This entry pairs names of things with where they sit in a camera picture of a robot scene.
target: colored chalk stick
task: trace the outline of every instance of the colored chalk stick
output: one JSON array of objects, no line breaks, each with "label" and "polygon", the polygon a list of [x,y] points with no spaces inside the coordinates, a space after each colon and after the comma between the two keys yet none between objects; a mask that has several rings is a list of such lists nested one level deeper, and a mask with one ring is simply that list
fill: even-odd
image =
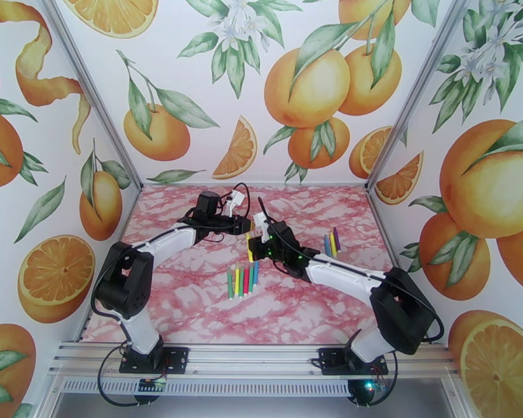
[{"label": "colored chalk stick", "polygon": [[333,232],[329,232],[329,245],[331,247],[331,254],[333,255],[333,258],[337,258],[337,247],[335,247],[335,236],[333,235]]},{"label": "colored chalk stick", "polygon": [[240,284],[238,285],[238,296],[244,296],[244,267],[240,266]]},{"label": "colored chalk stick", "polygon": [[250,267],[244,267],[244,294],[247,295],[250,288]]},{"label": "colored chalk stick", "polygon": [[324,236],[324,246],[326,248],[326,255],[331,256],[331,245],[329,244],[329,236],[327,234]]},{"label": "colored chalk stick", "polygon": [[337,251],[341,251],[341,243],[339,243],[339,233],[335,227],[333,227],[333,237],[335,237],[335,246]]},{"label": "colored chalk stick", "polygon": [[234,268],[234,296],[237,297],[240,291],[240,270],[238,265]]},{"label": "colored chalk stick", "polygon": [[229,289],[229,299],[232,299],[232,297],[234,296],[234,287],[232,284],[232,270],[230,267],[227,270],[227,285]]}]

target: black cable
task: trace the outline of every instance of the black cable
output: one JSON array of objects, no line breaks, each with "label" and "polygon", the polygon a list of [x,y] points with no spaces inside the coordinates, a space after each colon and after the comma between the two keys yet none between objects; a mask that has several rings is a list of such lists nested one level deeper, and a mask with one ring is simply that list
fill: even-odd
[{"label": "black cable", "polygon": [[261,208],[261,211],[264,213],[264,215],[266,216],[267,218],[267,224],[273,229],[273,232],[277,235],[277,237],[283,242],[286,244],[286,246],[288,246],[288,248],[292,249],[294,252],[296,252],[297,254],[301,255],[301,256],[304,256],[305,258],[307,258],[309,261],[314,261],[314,262],[319,262],[319,263],[323,263],[325,265],[331,265],[331,266],[334,266],[334,267],[337,267],[337,268],[342,268],[343,270],[347,270],[347,271],[350,271],[350,272],[353,272],[357,275],[360,275],[362,277],[367,277],[369,279],[373,279],[373,280],[376,280],[376,281],[380,281],[381,283],[386,283],[388,284],[389,286],[392,286],[396,289],[398,289],[400,292],[412,297],[413,299],[415,299],[415,301],[417,301],[417,303],[419,303],[420,305],[422,305],[428,312],[430,312],[430,314],[432,315],[432,317],[436,320],[436,322],[438,323],[438,326],[439,326],[439,331],[438,331],[438,334],[436,336],[433,336],[433,337],[429,337],[429,338],[426,338],[426,339],[423,339],[422,342],[423,343],[432,343],[433,341],[436,341],[436,340],[439,340],[441,339],[443,336],[444,336],[444,332],[445,332],[445,329],[444,329],[444,323],[441,321],[440,317],[438,316],[438,314],[436,313],[436,311],[431,308],[430,306],[428,306],[426,304],[426,302],[422,301],[421,299],[419,299],[418,297],[416,297],[413,293],[410,293],[409,291],[405,290],[403,287],[400,287],[398,286],[397,284],[387,280],[387,279],[384,279],[384,278],[381,278],[381,277],[376,277],[375,275],[371,275],[371,274],[366,274],[365,272],[362,272],[362,271],[359,271],[359,270],[356,270],[356,269],[353,269],[349,266],[346,266],[346,265],[343,265],[341,263],[334,263],[334,262],[328,262],[328,261],[324,261],[323,259],[318,259],[318,258],[311,258],[310,256],[308,255],[305,255],[303,252],[297,250],[295,247],[292,247],[286,240],[283,239],[283,237],[281,237],[281,235],[279,234],[278,231],[276,231],[274,228],[273,228],[273,223],[271,222],[272,220],[275,221],[273,218],[271,218],[266,209],[265,209],[265,206],[264,206],[264,202],[262,201],[262,198],[258,197],[257,198],[258,202],[259,202],[259,206]]},{"label": "black cable", "polygon": [[[399,375],[399,364],[397,362],[397,355],[395,354],[395,351],[393,351],[391,354],[393,355],[393,361],[395,362],[395,372],[393,373],[393,380],[391,381],[391,384],[388,387],[388,391],[377,401],[368,403],[368,407],[376,406],[376,405],[379,405],[380,403],[384,402],[391,395],[391,393],[393,392],[393,389],[395,389],[395,385],[397,384],[397,377]],[[349,399],[349,402],[351,402],[357,406],[361,406],[357,402],[354,401],[354,399],[355,399],[354,397],[348,397],[347,399]]]},{"label": "black cable", "polygon": [[99,366],[99,372],[97,373],[97,388],[99,389],[99,393],[101,395],[101,397],[108,403],[110,403],[111,405],[113,406],[119,406],[121,408],[131,408],[132,406],[138,406],[140,403],[139,402],[132,402],[132,403],[120,403],[120,402],[116,402],[116,401],[113,401],[111,398],[109,398],[106,393],[103,391],[103,388],[101,387],[100,385],[100,376],[101,376],[101,373],[103,372],[103,367],[105,366],[105,363],[107,362],[107,359],[109,359],[110,355],[112,355],[112,353],[116,350],[116,349],[120,349],[122,347],[124,347],[124,345],[128,342],[128,340],[124,341],[123,343],[119,344],[118,346],[112,348],[110,350],[110,352],[107,353],[107,356],[105,356],[105,358],[103,359],[103,362],[101,362],[100,366]]}]

